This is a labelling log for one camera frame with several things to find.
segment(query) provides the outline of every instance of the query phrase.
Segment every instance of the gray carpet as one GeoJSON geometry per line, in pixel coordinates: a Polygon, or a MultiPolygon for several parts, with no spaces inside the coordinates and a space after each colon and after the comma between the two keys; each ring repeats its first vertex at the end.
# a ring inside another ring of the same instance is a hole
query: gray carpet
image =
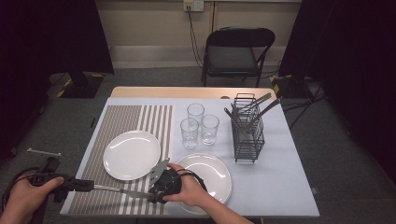
{"type": "MultiPolygon", "coordinates": [[[[117,86],[202,86],[199,67],[120,69],[107,75],[94,99],[62,99],[56,94],[68,76],[56,74],[48,92],[45,111],[18,145],[16,158],[1,160],[0,190],[23,168],[37,166],[45,157],[26,149],[62,153],[58,171],[75,175],[106,98],[117,86]]],[[[209,86],[253,87],[254,80],[210,78],[209,86]]],[[[308,83],[311,91],[318,83],[308,83]]],[[[261,87],[272,88],[268,78],[261,87]]],[[[284,109],[305,99],[283,99],[284,109]]],[[[303,107],[285,112],[291,125],[303,107]]],[[[291,129],[308,182],[317,193],[318,218],[267,218],[267,224],[280,223],[396,223],[396,190],[370,155],[352,141],[336,110],[326,100],[308,107],[291,129]]],[[[45,223],[190,223],[190,220],[115,219],[62,217],[61,203],[50,202],[45,223]]]]}

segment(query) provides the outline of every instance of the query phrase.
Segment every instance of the table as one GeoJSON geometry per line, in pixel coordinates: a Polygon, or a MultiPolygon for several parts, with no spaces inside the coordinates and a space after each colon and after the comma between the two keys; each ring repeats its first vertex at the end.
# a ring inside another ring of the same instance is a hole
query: table
{"type": "MultiPolygon", "coordinates": [[[[280,105],[262,117],[265,145],[259,158],[254,164],[235,163],[231,122],[223,108],[230,107],[235,95],[241,92],[253,92],[256,97],[271,92],[273,99],[276,97],[270,89],[117,87],[106,102],[76,178],[94,177],[98,184],[147,190],[145,178],[136,182],[119,181],[109,176],[101,164],[103,152],[100,151],[106,148],[106,144],[118,134],[135,127],[153,134],[165,133],[157,134],[162,142],[162,159],[169,157],[171,161],[178,161],[197,152],[219,158],[232,178],[233,190],[227,206],[242,216],[318,217],[317,205],[280,105]],[[220,99],[224,96],[231,99],[220,99]],[[206,114],[218,116],[220,125],[214,145],[199,144],[195,149],[181,145],[178,124],[187,117],[186,108],[191,103],[200,103],[205,106],[206,114]],[[129,124],[123,119],[125,114],[128,118],[136,117],[135,114],[139,114],[136,110],[146,111],[140,113],[137,124],[129,124]],[[151,123],[148,118],[160,121],[151,123]]],[[[261,109],[269,103],[264,102],[261,109]]],[[[73,217],[205,217],[186,212],[177,203],[152,204],[102,191],[70,192],[61,214],[73,217]]]]}

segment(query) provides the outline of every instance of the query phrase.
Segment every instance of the hand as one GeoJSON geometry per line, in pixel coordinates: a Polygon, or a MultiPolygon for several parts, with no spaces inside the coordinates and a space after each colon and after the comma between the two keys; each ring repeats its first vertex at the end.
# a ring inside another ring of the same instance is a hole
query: hand
{"type": "MultiPolygon", "coordinates": [[[[169,163],[168,166],[176,171],[179,175],[185,173],[184,168],[180,165],[169,163]]],[[[198,181],[191,175],[181,177],[182,185],[179,194],[172,194],[163,196],[163,199],[168,202],[183,202],[190,206],[200,206],[204,197],[210,196],[198,183],[198,181]]]]}
{"type": "Polygon", "coordinates": [[[20,176],[20,181],[11,190],[0,224],[29,223],[33,212],[44,202],[47,195],[63,182],[62,177],[56,177],[41,187],[35,187],[30,184],[26,175],[20,176]]]}

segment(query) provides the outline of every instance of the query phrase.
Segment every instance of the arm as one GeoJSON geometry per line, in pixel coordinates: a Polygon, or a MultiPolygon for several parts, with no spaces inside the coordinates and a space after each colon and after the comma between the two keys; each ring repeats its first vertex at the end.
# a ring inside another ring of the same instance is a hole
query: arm
{"type": "MultiPolygon", "coordinates": [[[[183,169],[183,167],[173,163],[169,163],[169,167],[177,171],[183,169]]],[[[181,192],[179,194],[164,196],[163,199],[165,201],[183,202],[186,205],[201,207],[218,224],[251,223],[208,194],[201,188],[194,177],[186,175],[182,177],[182,181],[181,192]]]]}
{"type": "Polygon", "coordinates": [[[0,224],[29,223],[33,212],[44,202],[46,196],[64,182],[62,177],[56,177],[41,187],[34,187],[27,178],[21,178],[11,191],[0,224]]]}

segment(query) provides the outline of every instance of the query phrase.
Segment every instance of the wall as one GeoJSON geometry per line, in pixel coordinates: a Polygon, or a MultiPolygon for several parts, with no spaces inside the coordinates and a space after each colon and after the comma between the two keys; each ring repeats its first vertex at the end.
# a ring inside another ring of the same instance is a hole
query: wall
{"type": "MultiPolygon", "coordinates": [[[[204,12],[192,12],[197,48],[225,26],[266,27],[276,33],[266,64],[283,57],[300,2],[205,2],[204,12]]],[[[182,1],[97,1],[115,68],[196,65],[191,48],[189,14],[182,1]]]]}

